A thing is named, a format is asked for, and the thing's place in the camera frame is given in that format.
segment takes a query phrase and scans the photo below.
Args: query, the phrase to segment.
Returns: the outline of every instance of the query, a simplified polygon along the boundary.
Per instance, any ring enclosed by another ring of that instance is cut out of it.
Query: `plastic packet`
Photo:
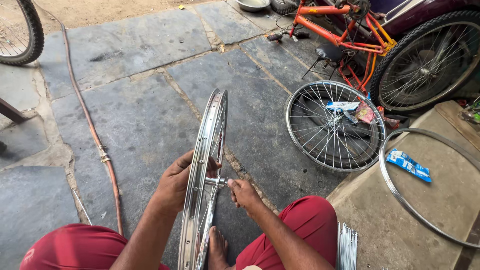
[[[345,110],[354,110],[358,107],[360,102],[348,102],[348,101],[331,101],[327,102],[326,108],[329,110],[336,110],[338,112],[343,112]]]
[[[384,109],[383,107],[377,107],[378,111],[380,112],[380,116],[384,116]],[[357,107],[355,111],[355,117],[369,124],[376,124],[378,123],[378,119],[375,118],[375,112],[372,111],[370,106],[365,101],[360,102],[360,105]]]
[[[356,118],[355,116],[351,115],[348,110],[345,111],[345,114],[344,114],[348,119],[350,119],[350,121],[352,121],[354,124],[358,123],[359,120],[358,118]]]
[[[419,177],[419,178],[421,178],[421,179],[423,179],[427,182],[432,181],[430,179],[430,172],[428,171],[428,168],[422,167],[420,164],[415,162],[407,154],[405,154],[402,151],[398,151],[396,148],[394,148],[388,154],[387,161],[400,166],[404,170],[409,171],[413,175],[416,175],[417,177]]]

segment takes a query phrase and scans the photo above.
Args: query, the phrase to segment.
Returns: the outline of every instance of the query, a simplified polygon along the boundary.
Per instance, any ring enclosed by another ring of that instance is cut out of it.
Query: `handlebar grip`
[[[296,36],[297,38],[308,38],[308,37],[310,37],[310,33],[308,33],[308,32],[296,32],[293,35]]]
[[[279,40],[281,38],[282,38],[281,34],[271,34],[271,35],[267,36],[268,41]]]

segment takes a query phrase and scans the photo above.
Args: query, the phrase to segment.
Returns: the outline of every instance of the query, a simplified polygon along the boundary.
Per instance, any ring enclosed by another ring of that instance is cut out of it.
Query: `blue plastic packet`
[[[387,161],[402,167],[404,170],[411,172],[413,175],[416,175],[427,182],[432,181],[430,179],[428,168],[422,167],[402,151],[398,151],[394,148],[392,152],[388,154]]]
[[[348,101],[331,101],[327,102],[326,108],[329,110],[336,110],[343,112],[345,110],[355,110],[359,106],[360,102],[348,102]]]

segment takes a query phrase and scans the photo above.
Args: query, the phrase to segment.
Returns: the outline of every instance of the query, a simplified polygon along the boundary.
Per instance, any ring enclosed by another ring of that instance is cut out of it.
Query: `dirt ground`
[[[213,0],[35,0],[42,8],[62,20],[67,28],[96,25],[174,9],[179,5],[211,1]],[[50,19],[48,14],[39,8],[37,11],[45,34],[60,30],[57,22]]]

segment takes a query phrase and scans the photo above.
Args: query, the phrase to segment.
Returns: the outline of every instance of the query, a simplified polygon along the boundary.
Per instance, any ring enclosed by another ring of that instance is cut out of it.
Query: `black bicycle seat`
[[[321,60],[330,60],[340,62],[342,60],[342,50],[331,42],[322,43],[316,49],[315,53]]]

